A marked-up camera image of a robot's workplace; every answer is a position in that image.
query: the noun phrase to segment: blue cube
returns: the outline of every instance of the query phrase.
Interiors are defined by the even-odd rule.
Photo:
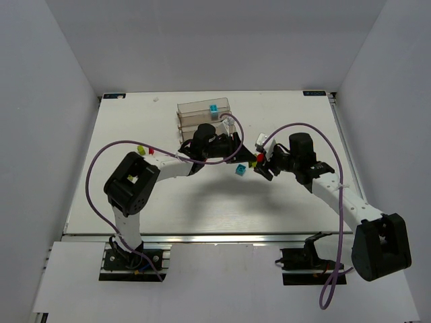
[[[244,175],[246,171],[246,167],[244,165],[239,164],[238,167],[236,168],[235,173],[238,174],[239,176]]]
[[[209,111],[211,112],[211,114],[218,114],[217,104],[212,104],[211,106],[209,106]]]

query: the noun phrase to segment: white platform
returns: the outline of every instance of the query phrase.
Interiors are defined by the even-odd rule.
[[[143,141],[175,152],[179,147],[178,103],[229,99],[232,113],[245,131],[245,145],[254,151],[259,133],[271,133],[291,122],[308,122],[330,138],[340,154],[345,182],[354,188],[352,173],[328,98],[304,97],[290,92],[172,92],[127,94],[125,99],[102,100],[84,172],[69,213],[65,233],[109,234],[111,228],[88,207],[84,178],[90,160],[107,143],[120,139]],[[311,129],[295,127],[276,139],[288,145],[295,132],[309,132],[318,159],[336,168],[331,150]],[[133,145],[110,148],[94,168],[90,192],[96,206],[111,220],[112,210],[103,185]],[[141,232],[147,234],[277,233],[337,231],[338,216],[299,185],[292,174],[272,182],[247,170],[235,174],[236,165],[205,166],[198,174],[157,183],[141,212]]]
[[[321,286],[283,286],[277,246],[174,245],[163,283],[98,281],[104,243],[56,242],[34,312],[47,323],[379,322],[418,320],[403,273],[356,273],[328,310]]]

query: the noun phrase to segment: small cube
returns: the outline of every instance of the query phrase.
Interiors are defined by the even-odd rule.
[[[239,176],[244,175],[246,171],[246,167],[244,165],[239,164],[238,167],[236,168],[235,173],[238,174]]]
[[[211,114],[218,114],[217,104],[212,104],[209,106],[209,112]]]
[[[143,148],[143,146],[139,145],[137,146],[137,152],[139,153],[139,155],[144,156],[145,155],[145,149]]]

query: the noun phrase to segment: transparent plastic container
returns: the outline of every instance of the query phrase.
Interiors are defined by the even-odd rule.
[[[218,113],[211,113],[209,107],[216,105]],[[179,129],[183,136],[183,142],[192,139],[193,134],[201,123],[209,123],[215,127],[215,132],[220,135],[221,128],[219,115],[229,112],[229,101],[227,98],[212,99],[206,101],[190,102],[178,104],[178,118],[180,119]],[[235,126],[229,127],[229,133],[235,132]]]
[[[216,105],[218,114],[212,114],[209,107]],[[195,126],[201,123],[212,123],[218,121],[218,115],[230,111],[227,98],[212,99],[178,105],[178,117],[181,127]]]

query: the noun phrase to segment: white wall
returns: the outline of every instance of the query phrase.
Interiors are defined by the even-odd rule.
[[[43,0],[0,10],[0,316],[27,322],[97,99]]]
[[[96,93],[337,90],[385,0],[46,0]]]
[[[430,17],[429,1],[389,0],[338,95],[369,200],[407,222],[405,275],[423,322],[431,322]]]

